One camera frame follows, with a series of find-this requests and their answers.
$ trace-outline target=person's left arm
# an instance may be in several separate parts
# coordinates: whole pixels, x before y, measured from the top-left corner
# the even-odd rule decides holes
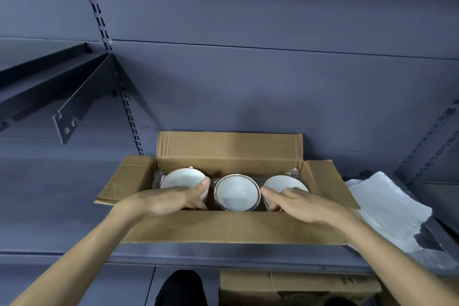
[[[108,216],[33,282],[12,306],[77,305],[107,258],[128,231],[146,216],[160,216],[184,207],[205,209],[199,196],[209,178],[192,189],[146,190],[113,206]]]

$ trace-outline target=crumpled white sheet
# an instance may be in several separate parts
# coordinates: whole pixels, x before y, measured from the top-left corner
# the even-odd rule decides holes
[[[426,267],[454,269],[459,264],[447,253],[422,248],[414,238],[432,208],[410,198],[383,172],[367,180],[346,182],[361,209],[360,215],[379,234]]]

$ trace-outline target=ceramic bowl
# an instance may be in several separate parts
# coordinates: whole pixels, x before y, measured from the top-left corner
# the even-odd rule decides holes
[[[166,175],[160,187],[161,189],[174,186],[187,186],[188,188],[192,188],[197,186],[205,177],[204,173],[195,168],[181,168]],[[206,192],[200,196],[203,201],[206,200],[208,192],[209,190],[206,190]]]
[[[301,181],[298,179],[295,179],[291,176],[288,175],[275,175],[269,178],[267,181],[264,182],[263,184],[265,187],[270,187],[274,191],[277,191],[280,193],[282,190],[284,190],[286,187],[298,187],[301,190],[304,191],[309,191]],[[266,197],[263,197],[264,204],[266,206],[266,210],[269,209],[269,205],[271,204],[271,201],[268,200]]]
[[[215,202],[223,210],[254,210],[260,203],[257,183],[247,175],[230,174],[215,185]]]

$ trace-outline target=forearm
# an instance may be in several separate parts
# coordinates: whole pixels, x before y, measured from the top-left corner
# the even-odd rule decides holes
[[[136,219],[123,210],[110,214],[26,289],[12,305],[77,305],[95,275]]]
[[[359,251],[401,306],[459,305],[455,292],[365,222],[349,213],[331,225]]]

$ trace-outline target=cardboard box on floor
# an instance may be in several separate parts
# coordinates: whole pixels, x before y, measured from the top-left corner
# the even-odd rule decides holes
[[[381,290],[376,276],[221,270],[219,305],[319,306],[339,296],[360,305]]]
[[[303,161],[302,135],[226,132],[161,132],[157,158],[128,155],[95,200],[114,205],[152,187],[156,170],[193,166],[210,177],[232,173],[270,177],[293,168],[309,191],[345,206],[359,208],[330,160]],[[124,243],[215,242],[342,245],[346,240],[329,227],[307,224],[284,212],[218,210],[213,194],[209,210],[181,210],[147,218],[133,227]]]

